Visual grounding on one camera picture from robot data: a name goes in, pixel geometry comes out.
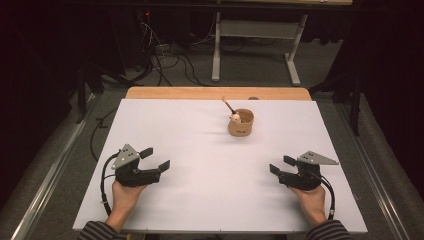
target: desk leg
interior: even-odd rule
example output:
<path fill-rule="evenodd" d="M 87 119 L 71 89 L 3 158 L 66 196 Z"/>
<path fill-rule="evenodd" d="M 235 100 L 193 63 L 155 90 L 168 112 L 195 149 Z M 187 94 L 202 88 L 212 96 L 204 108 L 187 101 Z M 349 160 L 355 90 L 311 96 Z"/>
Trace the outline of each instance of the desk leg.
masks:
<path fill-rule="evenodd" d="M 216 24 L 215 24 L 215 51 L 213 54 L 213 65 L 212 65 L 212 82 L 219 82 L 219 72 L 221 67 L 220 59 L 220 45 L 221 40 L 221 13 L 216 13 Z"/>
<path fill-rule="evenodd" d="M 296 55 L 297 48 L 299 47 L 300 38 L 302 37 L 303 29 L 305 28 L 305 23 L 307 18 L 308 18 L 308 15 L 302 15 L 299 22 L 299 27 L 297 28 L 297 31 L 296 31 L 296 36 L 294 37 L 294 40 L 293 40 L 292 51 L 290 53 L 285 54 L 287 68 L 289 69 L 290 78 L 294 86 L 299 86 L 300 80 L 299 80 L 299 75 L 297 74 L 296 66 L 294 65 L 293 59 L 294 59 L 294 56 Z"/>

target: white table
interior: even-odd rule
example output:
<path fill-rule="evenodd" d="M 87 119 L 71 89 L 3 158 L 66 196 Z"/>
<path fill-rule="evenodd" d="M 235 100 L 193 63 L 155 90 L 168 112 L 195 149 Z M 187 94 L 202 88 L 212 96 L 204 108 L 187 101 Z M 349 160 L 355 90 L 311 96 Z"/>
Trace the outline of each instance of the white table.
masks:
<path fill-rule="evenodd" d="M 221 100 L 124 99 L 93 173 L 73 228 L 107 218 L 100 204 L 100 176 L 109 156 L 129 143 L 137 151 L 154 148 L 140 168 L 171 167 L 143 191 L 124 229 L 146 233 L 295 233 L 309 226 L 298 200 L 269 164 L 283 171 L 297 169 L 283 155 L 308 150 L 338 161 L 313 101 L 229 100 L 233 108 L 254 112 L 252 134 L 228 134 L 230 111 Z M 342 166 L 322 166 L 336 194 L 335 218 L 349 232 L 366 232 Z M 106 193 L 112 201 L 110 185 Z M 329 208 L 330 194 L 327 194 Z"/>

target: wire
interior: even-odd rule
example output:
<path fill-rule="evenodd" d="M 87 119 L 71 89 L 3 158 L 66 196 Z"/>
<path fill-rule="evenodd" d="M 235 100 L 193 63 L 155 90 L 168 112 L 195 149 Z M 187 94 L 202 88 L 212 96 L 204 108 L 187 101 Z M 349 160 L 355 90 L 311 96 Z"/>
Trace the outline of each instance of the wire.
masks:
<path fill-rule="evenodd" d="M 311 174 L 311 176 L 319 179 L 321 181 L 322 184 L 324 184 L 324 186 L 327 187 L 328 191 L 330 191 L 331 194 L 331 204 L 330 204 L 330 212 L 328 214 L 328 220 L 331 220 L 334 218 L 334 213 L 336 211 L 336 197 L 334 194 L 334 190 L 333 187 L 331 186 L 330 182 L 322 175 L 317 176 L 315 173 L 305 170 L 306 172 L 308 172 L 309 174 Z"/>
<path fill-rule="evenodd" d="M 115 174 L 107 175 L 104 179 L 115 176 Z"/>
<path fill-rule="evenodd" d="M 106 160 L 105 165 L 103 166 L 103 171 L 102 171 L 102 178 L 101 178 L 101 182 L 100 182 L 100 191 L 102 193 L 102 204 L 105 207 L 106 213 L 109 216 L 110 213 L 112 212 L 112 210 L 110 209 L 109 203 L 107 201 L 107 195 L 105 193 L 105 174 L 106 174 L 106 168 L 107 165 L 109 165 L 109 162 L 112 161 L 112 159 L 116 158 L 119 153 L 121 152 L 121 150 L 119 150 L 119 152 L 113 154 L 112 156 L 109 157 L 108 160 Z"/>
<path fill-rule="evenodd" d="M 149 46 L 150 46 L 150 44 L 151 44 L 152 36 L 154 36 L 154 37 L 155 37 L 155 39 L 156 39 L 156 41 L 158 41 L 158 45 L 157 45 L 157 46 L 159 46 L 159 47 L 161 48 L 161 51 L 162 51 L 162 57 L 163 57 L 163 59 L 165 60 L 165 66 L 166 66 L 165 53 L 164 53 L 164 51 L 163 51 L 162 44 L 160 43 L 160 40 L 159 40 L 158 36 L 156 35 L 156 33 L 153 31 L 153 29 L 152 29 L 149 25 L 147 25 L 147 24 L 146 24 L 146 23 L 144 23 L 144 22 L 141 22 L 141 24 L 142 24 L 143 26 L 145 26 L 145 27 L 146 27 L 146 29 L 148 28 L 148 29 L 150 30 L 150 42 L 149 42 Z"/>
<path fill-rule="evenodd" d="M 93 148 L 93 141 L 94 141 L 94 135 L 96 134 L 97 129 L 100 128 L 100 126 L 104 123 L 105 119 L 107 117 L 109 117 L 110 114 L 112 114 L 114 111 L 116 111 L 118 108 L 114 108 L 111 111 L 109 111 L 104 117 L 97 119 L 99 122 L 97 123 L 96 127 L 94 128 L 93 132 L 91 133 L 91 137 L 90 137 L 90 151 L 91 151 L 91 155 L 93 156 L 94 160 L 96 162 L 99 161 L 99 158 L 96 156 L 96 154 L 94 153 L 94 148 Z"/>
<path fill-rule="evenodd" d="M 240 39 L 240 37 L 227 37 L 227 38 L 225 38 L 227 41 L 228 40 L 232 40 L 232 39 Z M 246 46 L 246 41 L 238 41 L 238 42 L 241 42 L 241 46 L 240 47 L 238 47 L 237 49 L 235 49 L 235 50 L 226 50 L 226 49 L 224 49 L 223 47 L 222 47 L 222 45 L 220 46 L 220 50 L 221 51 L 223 51 L 223 52 L 231 52 L 231 53 L 235 53 L 235 52 L 238 52 L 238 51 L 240 51 L 240 50 L 242 50 L 245 46 Z"/>
<path fill-rule="evenodd" d="M 208 42 L 212 39 L 215 39 L 215 37 L 209 38 L 210 35 L 212 34 L 213 26 L 215 26 L 215 21 L 216 21 L 216 13 L 213 15 L 212 24 L 211 24 L 211 27 L 209 28 L 208 34 L 206 34 L 206 37 L 203 38 L 202 40 L 200 40 L 199 42 L 192 43 L 191 45 L 197 45 L 197 44 L 201 44 L 201 43 L 204 43 L 204 42 Z"/>
<path fill-rule="evenodd" d="M 162 67 L 162 69 L 169 69 L 169 68 L 172 68 L 172 67 L 175 67 L 175 66 L 177 66 L 177 65 L 178 65 L 178 62 L 180 61 L 180 58 L 178 57 L 178 55 L 175 55 L 175 54 L 174 54 L 174 53 L 172 53 L 172 52 L 170 52 L 170 54 L 171 54 L 171 55 L 167 55 L 168 60 L 169 60 L 170 58 L 175 58 L 175 59 L 176 59 L 175 63 L 171 64 L 170 66 L 163 66 L 163 67 Z"/>
<path fill-rule="evenodd" d="M 208 85 L 208 84 L 203 84 L 203 83 L 201 83 L 201 82 L 200 82 L 200 80 L 199 80 L 199 79 L 196 77 L 196 75 L 194 74 L 194 66 L 193 66 L 193 64 L 191 63 L 190 58 L 189 58 L 187 55 L 182 54 L 182 53 L 181 53 L 180 55 L 182 55 L 183 57 L 185 57 L 185 58 L 187 59 L 187 61 L 188 61 L 189 65 L 191 66 L 191 73 L 192 73 L 192 75 L 193 75 L 194 79 L 196 79 L 196 82 L 193 82 L 193 81 L 191 81 L 191 82 L 193 82 L 194 84 L 197 84 L 197 85 L 201 85 L 201 86 L 214 87 L 213 85 Z"/>
<path fill-rule="evenodd" d="M 162 83 L 162 79 L 164 79 L 169 86 L 172 86 L 171 82 L 165 77 L 165 75 L 162 72 L 162 65 L 160 63 L 159 57 L 155 54 L 155 57 L 157 59 L 157 63 L 159 65 L 159 68 L 156 69 L 156 71 L 159 73 L 160 77 L 159 77 L 159 82 L 157 83 L 157 86 L 160 86 Z"/>

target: human hand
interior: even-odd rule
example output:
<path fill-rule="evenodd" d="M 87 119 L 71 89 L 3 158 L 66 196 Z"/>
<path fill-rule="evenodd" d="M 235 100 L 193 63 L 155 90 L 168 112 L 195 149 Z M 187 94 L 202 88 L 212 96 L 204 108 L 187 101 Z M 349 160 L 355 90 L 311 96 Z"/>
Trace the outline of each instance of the human hand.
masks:
<path fill-rule="evenodd" d="M 300 207 L 312 226 L 317 226 L 327 221 L 324 213 L 325 190 L 321 185 L 310 191 L 289 188 L 299 198 Z"/>
<path fill-rule="evenodd" d="M 112 184 L 113 207 L 106 224 L 119 233 L 146 187 L 147 185 L 124 187 L 118 181 L 114 181 Z"/>

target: wrist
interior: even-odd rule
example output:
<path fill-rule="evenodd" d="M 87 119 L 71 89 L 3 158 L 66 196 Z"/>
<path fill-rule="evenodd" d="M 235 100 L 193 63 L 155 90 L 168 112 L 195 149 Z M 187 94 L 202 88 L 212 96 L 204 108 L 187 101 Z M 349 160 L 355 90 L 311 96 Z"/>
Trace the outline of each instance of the wrist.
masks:
<path fill-rule="evenodd" d="M 119 233 L 127 221 L 128 216 L 128 212 L 112 210 L 105 223 L 112 227 L 117 233 Z"/>
<path fill-rule="evenodd" d="M 315 214 L 314 216 L 311 216 L 309 218 L 309 222 L 312 224 L 313 227 L 318 226 L 326 221 L 327 218 L 325 217 L 324 213 Z"/>

